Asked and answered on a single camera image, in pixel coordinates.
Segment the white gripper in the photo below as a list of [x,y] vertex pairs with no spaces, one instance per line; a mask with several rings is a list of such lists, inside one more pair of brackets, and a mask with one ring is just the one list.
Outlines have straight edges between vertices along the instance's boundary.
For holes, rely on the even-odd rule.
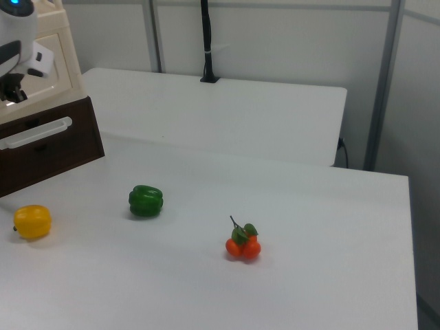
[[8,99],[8,86],[3,82],[10,78],[10,101],[23,102],[28,99],[21,82],[25,75],[47,78],[54,62],[53,51],[36,41],[22,43],[10,41],[1,46],[0,99]]

